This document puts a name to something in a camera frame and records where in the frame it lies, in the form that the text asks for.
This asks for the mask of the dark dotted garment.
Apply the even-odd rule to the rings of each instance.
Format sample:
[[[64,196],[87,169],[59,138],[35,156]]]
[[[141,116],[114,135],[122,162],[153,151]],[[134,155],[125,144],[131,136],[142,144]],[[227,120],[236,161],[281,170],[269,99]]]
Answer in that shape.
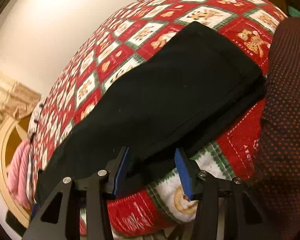
[[[300,18],[279,23],[269,52],[259,151],[249,184],[281,239],[300,231]]]

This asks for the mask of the cream round headboard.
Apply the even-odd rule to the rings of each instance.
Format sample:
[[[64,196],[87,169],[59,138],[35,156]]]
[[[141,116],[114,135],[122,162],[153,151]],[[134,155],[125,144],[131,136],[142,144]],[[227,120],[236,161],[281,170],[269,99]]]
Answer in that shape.
[[[7,188],[7,172],[18,145],[27,139],[30,117],[15,120],[8,116],[0,126],[0,193],[7,208],[22,226],[29,226],[30,213],[17,204]]]

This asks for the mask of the grey patterned pillow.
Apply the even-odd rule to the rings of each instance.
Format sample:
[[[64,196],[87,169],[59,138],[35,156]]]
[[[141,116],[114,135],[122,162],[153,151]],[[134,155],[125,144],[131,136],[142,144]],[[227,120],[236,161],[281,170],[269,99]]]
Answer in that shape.
[[[44,108],[46,100],[47,100],[46,96],[42,97],[39,100],[38,104],[34,107],[33,112],[31,114],[28,130],[27,130],[27,138],[30,142],[33,141],[34,135],[37,133],[40,115]]]

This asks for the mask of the black pants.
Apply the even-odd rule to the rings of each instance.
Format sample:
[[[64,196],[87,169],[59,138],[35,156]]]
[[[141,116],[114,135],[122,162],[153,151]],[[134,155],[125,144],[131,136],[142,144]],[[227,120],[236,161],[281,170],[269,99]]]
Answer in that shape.
[[[265,95],[260,67],[213,29],[192,22],[153,57],[119,77],[55,149],[38,175],[43,204],[64,177],[106,167],[121,147],[130,162],[123,195],[144,189],[216,139]]]

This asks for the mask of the beige patterned curtain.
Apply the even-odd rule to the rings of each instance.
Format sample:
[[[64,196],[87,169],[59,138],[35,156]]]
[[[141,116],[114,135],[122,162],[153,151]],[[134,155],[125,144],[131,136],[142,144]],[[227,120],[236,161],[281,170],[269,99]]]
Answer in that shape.
[[[0,71],[0,126],[7,116],[22,119],[37,105],[41,94]]]

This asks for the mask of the pink folded blanket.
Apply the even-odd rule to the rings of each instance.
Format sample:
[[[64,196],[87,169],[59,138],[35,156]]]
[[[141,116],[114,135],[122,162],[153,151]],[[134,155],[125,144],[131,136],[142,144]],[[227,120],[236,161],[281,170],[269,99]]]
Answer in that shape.
[[[23,140],[15,150],[8,169],[7,188],[13,200],[25,210],[32,207],[33,148],[29,140]]]

